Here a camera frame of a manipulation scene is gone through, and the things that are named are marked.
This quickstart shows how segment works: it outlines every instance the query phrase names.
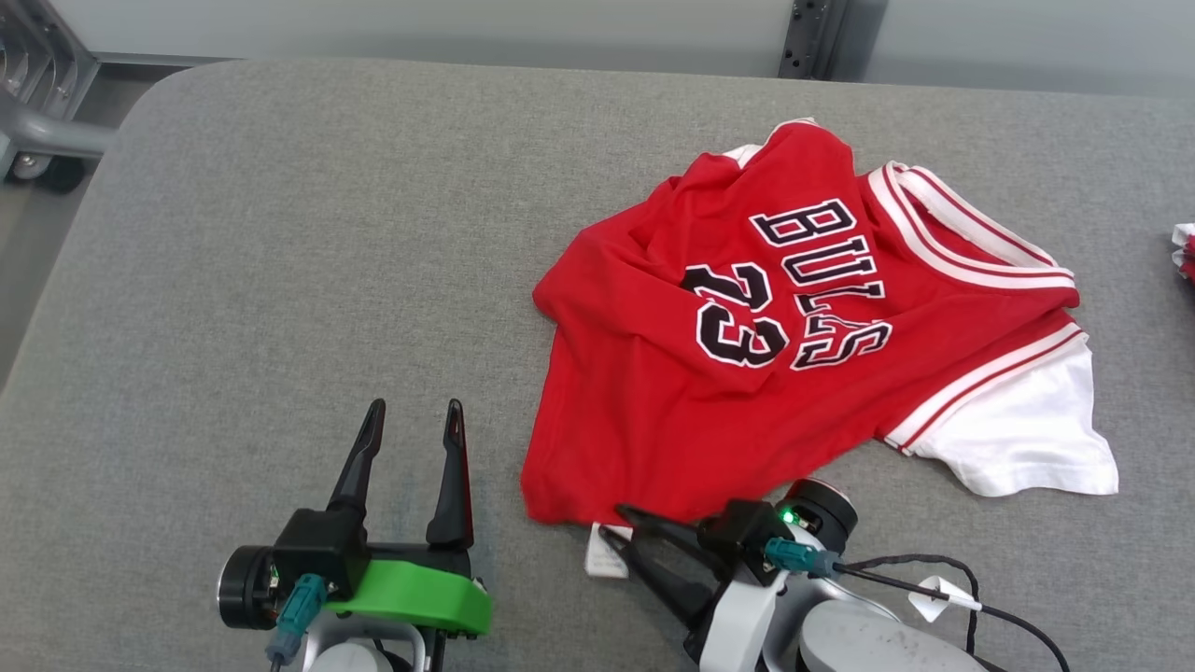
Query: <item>black cable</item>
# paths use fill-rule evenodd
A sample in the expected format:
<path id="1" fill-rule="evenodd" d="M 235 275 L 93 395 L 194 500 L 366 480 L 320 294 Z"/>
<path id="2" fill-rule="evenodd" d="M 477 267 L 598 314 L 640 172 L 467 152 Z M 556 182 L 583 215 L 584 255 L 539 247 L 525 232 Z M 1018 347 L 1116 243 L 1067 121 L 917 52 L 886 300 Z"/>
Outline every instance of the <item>black cable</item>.
<path id="1" fill-rule="evenodd" d="M 1050 653 L 1054 654 L 1054 658 L 1058 659 L 1059 666 L 1062 667 L 1062 672 L 1071 672 L 1071 667 L 1066 664 L 1066 656 L 1062 655 L 1061 649 L 1058 648 L 1058 644 L 1054 643 L 1054 640 L 1047 637 L 1046 633 L 1042 633 L 1036 625 L 1025 621 L 1024 618 L 1021 618 L 1019 616 L 1013 616 L 1007 611 L 1000 611 L 999 609 L 995 609 L 994 606 L 987 606 L 986 604 L 983 605 L 983 613 L 992 615 L 999 618 L 1000 621 L 1007 621 L 1009 623 L 1012 623 L 1013 625 L 1017 625 L 1031 633 L 1035 637 L 1041 640 L 1047 648 L 1049 648 Z"/>
<path id="2" fill-rule="evenodd" d="M 441 672 L 445 668 L 445 647 L 448 646 L 448 633 L 436 630 L 431 643 L 431 672 Z"/>
<path id="3" fill-rule="evenodd" d="M 955 560 L 945 555 L 931 555 L 931 554 L 908 554 L 908 555 L 885 555 L 882 557 L 874 557 L 871 560 L 864 560 L 863 562 L 851 562 L 847 564 L 851 569 L 872 569 L 875 567 L 881 567 L 884 564 L 906 564 L 909 562 L 926 562 L 926 563 L 942 563 L 949 564 L 955 569 L 958 569 L 967 575 L 967 580 L 972 585 L 972 599 L 979 601 L 979 578 L 972 572 L 970 567 L 961 560 Z M 979 613 L 972 611 L 967 617 L 967 653 L 975 655 L 975 628 L 979 627 Z"/>
<path id="4" fill-rule="evenodd" d="M 950 598 L 951 598 L 951 595 L 949 595 L 946 593 L 943 593 L 940 591 L 933 591 L 933 589 L 930 589 L 930 588 L 923 588 L 921 586 L 918 586 L 915 584 L 908 584 L 908 582 L 901 581 L 899 579 L 893 579 L 890 576 L 884 576 L 883 574 L 872 574 L 871 572 L 864 572 L 862 569 L 852 569 L 851 567 L 848 567 L 846 564 L 841 564 L 841 563 L 835 563 L 834 564 L 834 569 L 838 569 L 842 574 L 848 574 L 851 576 L 858 576 L 859 579 L 866 579 L 868 581 L 875 581 L 877 584 L 883 584 L 885 586 L 893 586 L 894 588 L 901 588 L 901 589 L 905 589 L 905 591 L 909 591 L 912 593 L 920 593 L 923 595 L 929 595 L 931 598 L 939 599 L 939 600 L 946 600 L 946 601 L 949 601 Z M 1030 635 L 1032 635 L 1032 636 L 1037 637 L 1038 640 L 1041 640 L 1042 643 L 1046 644 L 1046 648 L 1048 648 L 1050 650 L 1050 653 L 1054 654 L 1054 658 L 1058 659 L 1058 665 L 1059 665 L 1059 667 L 1062 668 L 1062 672 L 1071 672 L 1071 666 L 1066 662 L 1066 656 L 1062 655 L 1061 649 L 1058 648 L 1058 644 L 1054 643 L 1054 640 L 1050 640 L 1046 635 L 1046 633 L 1042 633 L 1036 625 L 1034 625 L 1032 623 L 1025 621 L 1024 618 L 1013 616 L 1013 615 L 1006 612 L 1006 611 L 1000 611 L 999 609 L 995 609 L 995 607 L 987 606 L 986 604 L 982 604 L 981 607 L 982 607 L 981 611 L 983 613 L 991 613 L 992 616 L 994 616 L 994 617 L 997 617 L 997 618 L 999 618 L 1001 621 L 1007 621 L 1009 623 L 1012 623 L 1013 625 L 1017 625 L 1017 627 L 1024 629 Z"/>

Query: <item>white sleeve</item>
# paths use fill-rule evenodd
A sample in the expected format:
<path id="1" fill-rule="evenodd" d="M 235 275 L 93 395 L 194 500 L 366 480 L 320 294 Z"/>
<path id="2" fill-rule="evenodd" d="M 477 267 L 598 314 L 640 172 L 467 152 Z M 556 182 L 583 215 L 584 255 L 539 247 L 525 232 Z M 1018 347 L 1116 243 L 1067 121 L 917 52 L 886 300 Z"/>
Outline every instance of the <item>white sleeve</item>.
<path id="1" fill-rule="evenodd" d="M 940 459 L 989 497 L 1027 488 L 1111 495 L 1120 478 L 1091 426 L 1092 402 L 1091 350 L 1080 340 L 983 390 L 903 452 Z"/>
<path id="2" fill-rule="evenodd" d="M 1193 237 L 1195 237 L 1195 224 L 1176 224 L 1175 233 L 1170 237 L 1173 244 L 1178 245 L 1178 249 L 1171 255 L 1171 259 L 1178 267 L 1178 275 L 1183 277 L 1187 277 L 1183 267 L 1190 263 L 1190 252 L 1187 251 L 1187 245 L 1190 244 Z"/>

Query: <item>white tag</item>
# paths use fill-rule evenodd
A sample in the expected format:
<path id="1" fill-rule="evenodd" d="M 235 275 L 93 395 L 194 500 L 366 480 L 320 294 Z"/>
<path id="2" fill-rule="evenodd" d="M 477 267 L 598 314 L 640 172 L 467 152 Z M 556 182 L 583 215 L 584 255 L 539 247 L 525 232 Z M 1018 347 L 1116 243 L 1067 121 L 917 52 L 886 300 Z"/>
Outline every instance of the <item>white tag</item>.
<path id="1" fill-rule="evenodd" d="M 609 548 L 609 544 L 601 538 L 598 533 L 598 529 L 601 524 L 594 523 L 593 529 L 589 530 L 589 548 L 586 549 L 586 574 L 590 576 L 601 576 L 603 579 L 627 579 L 631 576 L 631 572 L 626 568 L 626 563 L 623 558 L 618 557 L 618 552 Z M 631 538 L 635 532 L 631 527 L 623 527 L 620 525 L 607 525 L 611 530 L 618 532 L 619 534 Z"/>
<path id="2" fill-rule="evenodd" d="M 950 581 L 946 581 L 942 576 L 930 576 L 925 581 L 918 584 L 918 586 L 930 588 L 931 591 L 938 591 L 939 593 L 946 593 L 948 595 L 954 595 L 956 598 L 966 598 L 968 601 L 972 601 L 970 593 Z M 913 606 L 921 612 L 921 616 L 924 616 L 929 623 L 937 621 L 950 604 L 946 600 L 931 598 L 930 595 L 923 595 L 920 593 L 909 593 L 908 601 L 913 603 Z"/>

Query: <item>basketball jersey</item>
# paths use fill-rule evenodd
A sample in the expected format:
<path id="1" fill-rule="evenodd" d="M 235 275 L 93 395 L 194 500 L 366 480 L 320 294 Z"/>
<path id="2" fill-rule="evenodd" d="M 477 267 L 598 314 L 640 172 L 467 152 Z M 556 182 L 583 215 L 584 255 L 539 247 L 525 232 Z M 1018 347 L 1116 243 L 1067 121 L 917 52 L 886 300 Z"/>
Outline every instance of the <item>basketball jersey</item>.
<path id="1" fill-rule="evenodd" d="M 870 438 L 985 495 L 1116 489 L 1073 275 L 925 169 L 856 177 L 811 120 L 583 230 L 533 299 L 557 323 L 522 474 L 543 523 L 694 519 Z"/>

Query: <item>white wall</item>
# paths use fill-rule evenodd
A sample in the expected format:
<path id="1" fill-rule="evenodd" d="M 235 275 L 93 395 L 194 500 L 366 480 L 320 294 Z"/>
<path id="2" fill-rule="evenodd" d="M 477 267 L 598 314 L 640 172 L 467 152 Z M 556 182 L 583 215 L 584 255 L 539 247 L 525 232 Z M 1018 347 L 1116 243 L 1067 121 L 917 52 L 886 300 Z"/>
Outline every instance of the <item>white wall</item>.
<path id="1" fill-rule="evenodd" d="M 755 77 L 776 75 L 792 7 L 791 0 L 51 2 L 108 60 L 386 56 Z M 856 2 L 874 8 L 883 0 Z M 870 62 L 848 69 L 893 84 L 1195 94 L 1195 0 L 888 0 Z"/>
<path id="2" fill-rule="evenodd" d="M 890 0 L 864 79 L 1195 94 L 1195 0 Z"/>
<path id="3" fill-rule="evenodd" d="M 100 55 L 385 56 L 758 77 L 776 75 L 792 6 L 791 0 L 51 2 Z"/>

